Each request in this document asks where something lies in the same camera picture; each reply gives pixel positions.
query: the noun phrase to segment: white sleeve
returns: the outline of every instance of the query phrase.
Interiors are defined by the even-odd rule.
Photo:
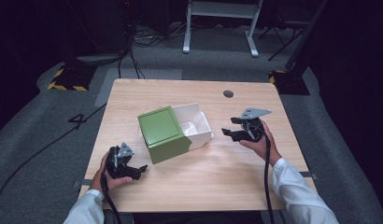
[[[104,195],[97,189],[89,189],[73,205],[64,224],[70,223],[104,223],[102,201]]]
[[[273,167],[273,189],[295,223],[338,223],[332,210],[283,158]]]

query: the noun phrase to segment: green box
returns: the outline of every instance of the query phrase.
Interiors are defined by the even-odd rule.
[[[171,106],[139,115],[138,120],[153,164],[189,151],[192,141],[180,128]]]

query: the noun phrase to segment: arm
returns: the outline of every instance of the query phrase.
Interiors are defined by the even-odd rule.
[[[338,223],[332,210],[320,196],[312,190],[300,173],[277,151],[273,135],[262,121],[264,131],[270,142],[270,165],[273,167],[273,189],[275,194],[285,202],[288,212],[296,223]],[[253,143],[242,140],[240,144],[256,152],[265,160],[265,138]]]
[[[89,190],[73,205],[64,223],[104,223],[102,201],[104,194],[101,189],[101,173],[104,170],[107,154],[101,161],[101,167],[95,173]],[[107,186],[115,189],[133,181],[129,176],[113,179],[106,173]]]

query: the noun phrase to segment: box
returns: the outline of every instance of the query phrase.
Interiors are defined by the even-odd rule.
[[[198,104],[167,106],[139,115],[138,120],[153,164],[201,147],[213,138]]]

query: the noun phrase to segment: table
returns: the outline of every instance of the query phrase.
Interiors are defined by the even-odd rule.
[[[234,96],[226,98],[224,91]],[[214,134],[204,146],[153,165],[137,116],[168,105],[199,103]],[[240,130],[230,117],[247,107],[271,109],[262,116],[278,151],[300,172],[307,172],[276,87],[270,83],[185,80],[115,80],[92,151],[85,179],[92,179],[110,147],[126,142],[135,151],[128,163],[147,164],[142,177],[110,192],[120,212],[267,210],[264,161],[252,150],[224,136],[221,128]],[[306,178],[314,188],[310,177]],[[82,195],[88,186],[83,186]],[[274,209],[284,204],[270,191]]]
[[[258,57],[259,52],[256,49],[255,42],[253,41],[253,32],[255,30],[256,22],[262,7],[262,0],[257,1],[256,4],[237,4],[237,3],[220,3],[220,2],[200,2],[189,0],[187,26],[185,40],[183,43],[183,53],[190,52],[191,44],[191,25],[193,16],[215,16],[215,17],[230,17],[252,19],[249,31],[245,31],[248,41],[250,53],[252,57]]]

